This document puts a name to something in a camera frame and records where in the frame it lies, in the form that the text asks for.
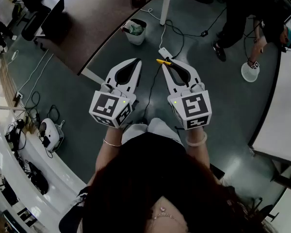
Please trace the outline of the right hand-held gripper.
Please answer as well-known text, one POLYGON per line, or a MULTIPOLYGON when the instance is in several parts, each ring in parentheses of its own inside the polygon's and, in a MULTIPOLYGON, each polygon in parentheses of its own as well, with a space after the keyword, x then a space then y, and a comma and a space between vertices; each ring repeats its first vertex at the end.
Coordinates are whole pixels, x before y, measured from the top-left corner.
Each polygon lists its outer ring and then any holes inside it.
POLYGON ((168 61, 171 64, 163 63, 162 69, 171 94, 167 100, 176 118, 186 131, 208 125, 212 115, 210 97, 196 69, 179 60, 168 61))

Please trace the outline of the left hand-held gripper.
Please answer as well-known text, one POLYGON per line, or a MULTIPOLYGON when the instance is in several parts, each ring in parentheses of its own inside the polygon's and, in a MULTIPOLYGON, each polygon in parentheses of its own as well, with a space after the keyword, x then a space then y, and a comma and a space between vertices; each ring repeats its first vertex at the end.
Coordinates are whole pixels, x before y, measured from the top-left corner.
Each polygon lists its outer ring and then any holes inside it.
POLYGON ((101 89, 95 91, 89 114, 100 124, 120 128, 133 111, 142 61, 132 58, 114 66, 101 89))

